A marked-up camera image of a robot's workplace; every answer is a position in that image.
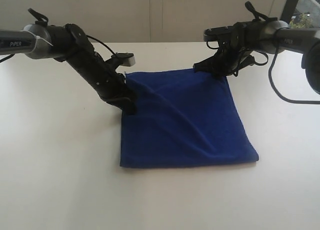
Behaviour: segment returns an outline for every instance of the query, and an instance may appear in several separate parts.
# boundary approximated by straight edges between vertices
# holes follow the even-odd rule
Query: white tabletop
[[[204,43],[111,46],[135,53],[135,66],[119,68],[126,72],[191,68],[212,54]],[[320,99],[301,57],[280,54],[275,83],[288,97]],[[120,110],[71,67],[24,55],[0,64],[0,228],[320,229],[320,106],[283,102],[267,71],[248,67],[229,78],[259,162],[129,170],[119,167]]]

